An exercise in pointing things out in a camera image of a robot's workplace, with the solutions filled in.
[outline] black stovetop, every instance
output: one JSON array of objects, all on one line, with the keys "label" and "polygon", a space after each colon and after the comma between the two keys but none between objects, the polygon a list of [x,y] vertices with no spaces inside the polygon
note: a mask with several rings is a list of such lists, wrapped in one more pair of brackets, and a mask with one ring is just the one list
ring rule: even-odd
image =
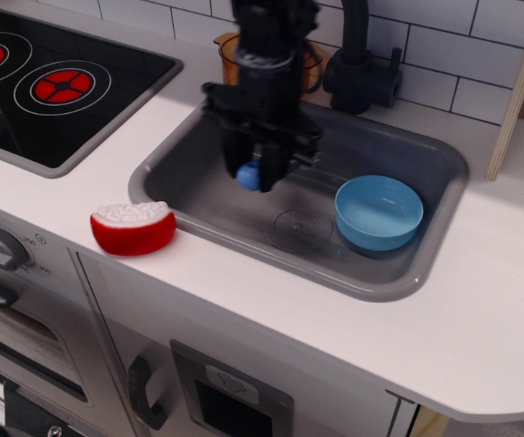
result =
[{"label": "black stovetop", "polygon": [[0,11],[0,158],[63,176],[181,67],[174,58]]}]

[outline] red toy food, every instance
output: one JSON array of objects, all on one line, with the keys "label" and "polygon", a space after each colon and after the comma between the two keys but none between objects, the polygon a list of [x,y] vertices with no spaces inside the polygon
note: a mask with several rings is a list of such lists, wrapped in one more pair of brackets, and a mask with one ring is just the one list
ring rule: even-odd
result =
[{"label": "red toy food", "polygon": [[145,255],[163,248],[176,231],[175,215],[165,202],[100,207],[90,216],[98,245],[113,255]]}]

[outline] faucet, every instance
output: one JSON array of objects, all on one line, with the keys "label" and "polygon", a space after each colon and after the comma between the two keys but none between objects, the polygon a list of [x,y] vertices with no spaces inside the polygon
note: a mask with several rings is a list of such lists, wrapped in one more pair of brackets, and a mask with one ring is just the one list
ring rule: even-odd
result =
[{"label": "faucet", "polygon": [[343,46],[329,60],[323,88],[332,94],[333,109],[360,114],[373,103],[392,107],[401,86],[401,49],[391,52],[389,66],[376,66],[367,50],[368,0],[341,0],[343,4]]}]

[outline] white tile wall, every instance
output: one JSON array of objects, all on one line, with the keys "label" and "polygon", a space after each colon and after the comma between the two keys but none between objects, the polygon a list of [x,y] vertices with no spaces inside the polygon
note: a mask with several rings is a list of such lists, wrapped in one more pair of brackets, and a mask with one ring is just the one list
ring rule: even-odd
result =
[{"label": "white tile wall", "polygon": [[524,2],[480,0],[472,36],[524,47]]},{"label": "white tile wall", "polygon": [[510,93],[507,88],[460,79],[452,112],[500,124]]},{"label": "white tile wall", "polygon": [[[214,46],[237,31],[230,0],[39,0]],[[342,44],[341,0],[317,0],[309,39]],[[524,0],[369,0],[368,49],[389,58],[402,48],[399,98],[499,124],[524,53]]]},{"label": "white tile wall", "polygon": [[79,12],[81,14],[92,15],[100,17],[100,7],[97,0],[37,0],[40,3],[47,5],[59,6],[70,11]]},{"label": "white tile wall", "polygon": [[405,60],[414,66],[513,87],[523,54],[520,48],[412,26]]},{"label": "white tile wall", "polygon": [[130,0],[98,0],[103,19],[123,25],[131,25],[164,36],[175,36],[170,7],[149,2],[136,2],[127,7]]}]

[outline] gray sink basin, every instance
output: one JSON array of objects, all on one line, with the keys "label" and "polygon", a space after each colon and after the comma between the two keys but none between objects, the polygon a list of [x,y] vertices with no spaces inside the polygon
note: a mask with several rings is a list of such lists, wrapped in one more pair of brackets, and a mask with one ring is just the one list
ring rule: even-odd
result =
[{"label": "gray sink basin", "polygon": [[[241,188],[225,170],[219,131],[198,108],[135,171],[133,202],[164,200],[180,229],[369,301],[402,299],[426,280],[468,182],[451,146],[323,107],[302,104],[324,130],[321,155],[269,193]],[[335,222],[347,180],[376,174],[410,185],[424,204],[416,236],[389,252],[351,247]]]}]

